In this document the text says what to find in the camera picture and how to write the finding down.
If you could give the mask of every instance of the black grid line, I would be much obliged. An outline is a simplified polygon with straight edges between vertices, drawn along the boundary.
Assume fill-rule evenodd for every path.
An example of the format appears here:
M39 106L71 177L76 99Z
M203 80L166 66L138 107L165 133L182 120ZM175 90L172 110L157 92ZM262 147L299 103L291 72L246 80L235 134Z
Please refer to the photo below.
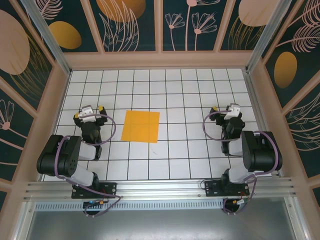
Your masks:
M199 96L200 96L200 104L201 104L201 113L202 113L202 117L204 118L204 109L203 109L203 107L202 107L201 94L199 94ZM206 150L207 150L208 157L209 157L209 146L208 146L208 141L207 141L206 135L205 135L205 144L206 144ZM209 168L210 168L210 176L211 176L211 178L212 178L212 171L211 171L210 159L208 159L208 161L209 161Z
M183 113L184 113L184 126L185 126L185 137L186 137L186 148L188 151L188 161L189 161L189 171L190 171L190 178L191 178L191 164L190 164L190 154L189 154L189 143L188 143L188 131L187 131L187 118L186 118L186 109L185 109L185 97L184 97L184 86L182 84L182 73L180 69L180 77L181 77L181 89L182 89L182 101L183 101Z
M116 77L115 94L117 94L117 90L118 90L118 79L119 79L119 71L118 71L118 75ZM116 108L116 98L117 98L117 95L114 97L114 106L113 106L114 109ZM113 111L113 115L112 115L112 119L114 119L114 118L115 118L115 111ZM111 134L113 132L113 129L114 129L114 125L111 126ZM110 141L108 159L110 158L111 144L112 144L112 142ZM107 167L106 167L105 179L108 179L108 172L109 172L109 162L108 162Z

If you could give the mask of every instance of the white grid floor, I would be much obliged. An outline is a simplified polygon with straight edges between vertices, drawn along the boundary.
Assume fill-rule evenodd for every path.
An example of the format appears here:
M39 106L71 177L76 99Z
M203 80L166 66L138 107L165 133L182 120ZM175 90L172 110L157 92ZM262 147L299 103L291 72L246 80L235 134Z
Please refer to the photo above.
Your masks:
M242 159L221 153L221 143L203 133L202 121L212 106L225 110L230 103L241 106L245 130L258 130L241 69L73 71L56 134L81 136L74 114L86 105L102 105L115 120L116 133L102 146L99 161L79 161L100 180L219 178ZM127 110L160 112L158 143L121 141ZM214 122L206 130L221 137ZM102 140L112 131L107 122Z

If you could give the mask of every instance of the metal floor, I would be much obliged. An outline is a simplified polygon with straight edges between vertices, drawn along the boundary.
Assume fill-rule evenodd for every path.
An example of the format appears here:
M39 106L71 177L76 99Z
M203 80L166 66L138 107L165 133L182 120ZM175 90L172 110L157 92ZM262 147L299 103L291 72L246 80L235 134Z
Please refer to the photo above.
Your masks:
M295 240L283 198L254 198L236 216L221 209L35 212L27 240Z

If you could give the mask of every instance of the white tile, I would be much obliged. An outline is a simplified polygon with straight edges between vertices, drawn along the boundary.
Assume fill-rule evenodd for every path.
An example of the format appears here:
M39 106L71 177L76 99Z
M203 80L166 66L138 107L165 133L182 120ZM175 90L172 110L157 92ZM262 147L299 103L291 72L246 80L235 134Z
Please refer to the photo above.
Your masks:
M70 83L85 83L88 71L72 71Z
M202 123L187 123L186 131L188 140L204 140L206 135L202 129Z
M202 107L212 108L213 106L218 107L217 95L215 93L201 93L201 105Z
M169 158L171 159L188 158L187 141L169 141Z
M100 87L100 82L86 82L84 86L83 95L99 95Z
M232 93L229 81L214 81L217 93Z
M168 123L170 124L181 124L185 123L185 110L183 108L168 108Z
M168 108L183 108L184 98L182 94L167 94L166 105Z
M165 81L150 82L150 94L165 94L165 93L166 93Z
M158 141L149 144L149 159L168 159L168 142Z
M132 95L117 95L115 97L115 109L131 109Z
M256 117L252 107L241 107L240 112L242 113L242 121L244 122L255 122Z
M117 83L116 82L103 82L101 84L100 95L113 95L116 94Z
M183 81L182 82L184 94L198 94L199 86L198 81Z
M198 81L198 83L201 94L216 92L214 81Z
M88 171L94 172L98 175L100 181L107 179L108 161L89 161Z
M116 82L118 80L118 70L105 70L102 75L102 82Z
M165 94L150 95L150 108L166 108L167 101Z
M197 72L195 69L181 69L181 75L183 81L197 80Z
M167 81L181 81L180 69L166 69L165 79Z
M167 94L182 94L182 82L181 81L170 81L166 82L166 93Z
M133 95L132 108L133 109L148 109L149 108L149 95Z
M226 107L230 104L235 103L234 96L232 93L217 93L219 107Z
M168 140L167 124L159 124L158 140Z
M115 128L115 133L113 138L111 139L113 142L119 142L121 141L122 137L122 132L124 130L124 125L123 124L117 124Z
M102 152L99 160L108 160L109 159L109 149L110 149L110 142L103 144Z
M225 158L225 154L221 151L221 142L215 140L207 140L210 158Z
M150 112L156 112L160 113L160 119L159 123L160 124L166 124L167 123L167 109L165 108L153 108L149 110Z
M198 80L213 80L211 69L197 69Z
M228 75L229 75L230 80L243 80L244 79L244 75L243 75L241 69L228 68L227 70L228 70Z
M134 82L133 94L149 94L149 82L148 81Z
M126 109L115 109L113 120L116 124L124 124L127 110Z
M130 160L128 180L147 180L148 160Z
M67 136L67 135L73 136L74 133L75 133L75 129L76 129L76 126L74 126L74 125L58 126L56 128L55 134L56 135L62 135L62 136Z
M80 108L82 96L66 96L63 110L78 110Z
M183 94L185 108L201 107L200 94Z
M116 88L116 94L132 94L133 82L118 82Z
M127 180L128 161L109 161L106 179Z
M59 125L75 125L74 115L77 110L63 110L61 113Z
M247 86L245 81L233 80L230 81L233 93L247 93Z
M43 181L45 181L45 182L56 182L56 181L63 181L63 179L57 178L56 176L45 175Z
M115 95L100 95L98 100L98 105L103 106L105 109L114 109L115 108Z
M248 93L234 93L234 100L236 104L239 104L241 107L251 107L251 101Z
M102 73L103 71L96 70L96 71L88 71L88 75L86 76L86 82L101 82L102 81Z
M169 160L150 160L149 179L169 179Z
M229 80L227 69L212 69L214 80Z
M149 144L147 142L130 142L129 159L148 159Z
M149 70L134 70L134 81L149 81Z
M132 82L134 80L134 70L119 70L119 82Z
M170 159L170 179L189 179L190 168L188 159Z
M243 131L258 131L258 124L256 122L246 122Z
M188 141L189 158L207 158L208 148L206 140Z
M186 124L168 124L169 140L186 140Z
M207 158L190 159L190 168L192 179L211 178L210 164Z
M92 109L97 109L99 96L83 96L81 101L81 108L91 105Z
M205 132L214 139L221 139L221 126L216 125L211 120L207 120L205 123Z
M67 96L82 96L84 93L84 83L70 83L68 87L68 91L66 92Z
M129 142L115 141L110 144L109 160L125 160L129 156Z
M211 174L213 178L221 178L225 170L230 168L229 159L225 158L210 158Z
M187 123L201 123L204 119L202 116L202 109L198 108L186 108L185 120Z
M164 69L152 69L150 70L150 81L165 81L166 72Z

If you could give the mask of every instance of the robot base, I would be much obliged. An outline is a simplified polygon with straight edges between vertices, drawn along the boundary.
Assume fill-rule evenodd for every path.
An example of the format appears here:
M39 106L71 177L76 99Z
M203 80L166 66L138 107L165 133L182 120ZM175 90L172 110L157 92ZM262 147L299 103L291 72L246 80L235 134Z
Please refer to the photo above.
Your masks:
M241 192L247 196L250 194L248 184L230 182L229 169L222 174L221 179L205 181L204 187L207 197L241 196Z
M117 183L116 182L100 182L95 189L92 186L89 186L88 188L103 194L116 195ZM114 197L111 197L111 196L104 197L100 194L87 191L79 186L72 185L71 198L72 199L103 199L103 198L113 199Z

